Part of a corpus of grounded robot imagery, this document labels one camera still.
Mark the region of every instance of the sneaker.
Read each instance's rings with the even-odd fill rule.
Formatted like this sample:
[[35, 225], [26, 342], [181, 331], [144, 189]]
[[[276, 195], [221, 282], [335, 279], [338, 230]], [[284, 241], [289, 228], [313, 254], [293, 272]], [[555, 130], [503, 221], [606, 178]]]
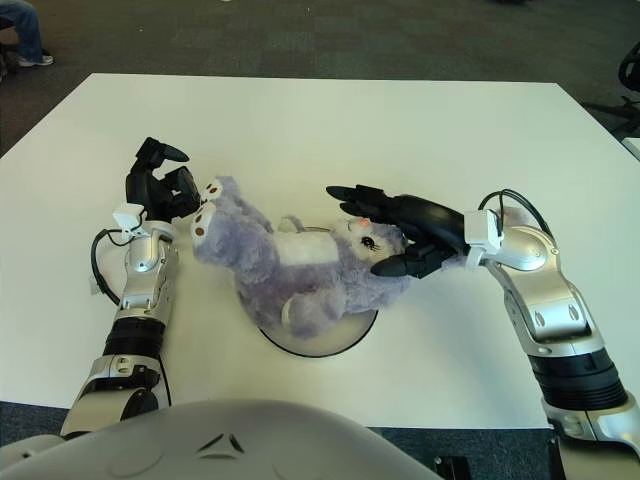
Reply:
[[33, 67], [34, 65], [40, 65], [41, 67], [46, 67], [47, 65], [51, 65], [53, 63], [53, 57], [51, 55], [43, 55], [42, 60], [40, 62], [31, 62], [26, 58], [18, 57], [18, 64], [21, 67]]

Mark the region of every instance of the plush toy eye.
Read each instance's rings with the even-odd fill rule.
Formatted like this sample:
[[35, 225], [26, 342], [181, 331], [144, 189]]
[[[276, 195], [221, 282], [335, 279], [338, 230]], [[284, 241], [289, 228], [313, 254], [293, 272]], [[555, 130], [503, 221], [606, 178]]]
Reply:
[[380, 247], [376, 245], [376, 242], [371, 237], [362, 237], [362, 240], [360, 240], [360, 243], [362, 243], [369, 250], [373, 250], [374, 252], [376, 250], [380, 250]]

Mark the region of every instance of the plush bunny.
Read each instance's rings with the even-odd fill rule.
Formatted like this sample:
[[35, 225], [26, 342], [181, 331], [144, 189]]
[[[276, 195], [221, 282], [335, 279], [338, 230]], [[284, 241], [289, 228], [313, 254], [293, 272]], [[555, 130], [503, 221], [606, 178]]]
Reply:
[[293, 232], [274, 232], [241, 198], [232, 177], [216, 177], [201, 198], [191, 225], [195, 256], [233, 270], [240, 301], [262, 329], [284, 327], [310, 338], [345, 313], [389, 304], [409, 284], [407, 277], [369, 271], [404, 251], [406, 241], [394, 226], [351, 218], [330, 231], [307, 231], [287, 217], [281, 226]]

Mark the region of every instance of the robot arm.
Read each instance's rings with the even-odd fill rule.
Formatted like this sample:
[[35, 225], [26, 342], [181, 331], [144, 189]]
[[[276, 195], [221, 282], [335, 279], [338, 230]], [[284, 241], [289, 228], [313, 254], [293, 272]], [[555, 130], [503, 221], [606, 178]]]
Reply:
[[185, 167], [162, 180], [153, 176], [165, 158], [189, 160], [179, 150], [148, 138], [127, 176], [127, 203], [114, 213], [129, 245], [127, 282], [104, 352], [93, 362], [65, 419], [61, 431], [65, 438], [171, 403], [166, 383], [161, 382], [166, 378], [160, 358], [178, 268], [171, 220], [194, 212], [200, 199]]
[[353, 215], [395, 224], [415, 243], [373, 266], [383, 276], [422, 278], [456, 254], [483, 265], [504, 290], [507, 313], [562, 438], [618, 442], [640, 457], [640, 409], [626, 392], [582, 295], [560, 269], [553, 238], [534, 227], [502, 228], [489, 210], [462, 215], [428, 200], [382, 190], [328, 187]]

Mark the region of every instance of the white plush belly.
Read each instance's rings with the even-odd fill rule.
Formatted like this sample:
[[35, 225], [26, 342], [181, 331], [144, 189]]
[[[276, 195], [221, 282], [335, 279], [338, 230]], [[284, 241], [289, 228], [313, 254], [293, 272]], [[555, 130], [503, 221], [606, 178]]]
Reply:
[[280, 263], [287, 266], [338, 262], [338, 246], [327, 232], [273, 234]]

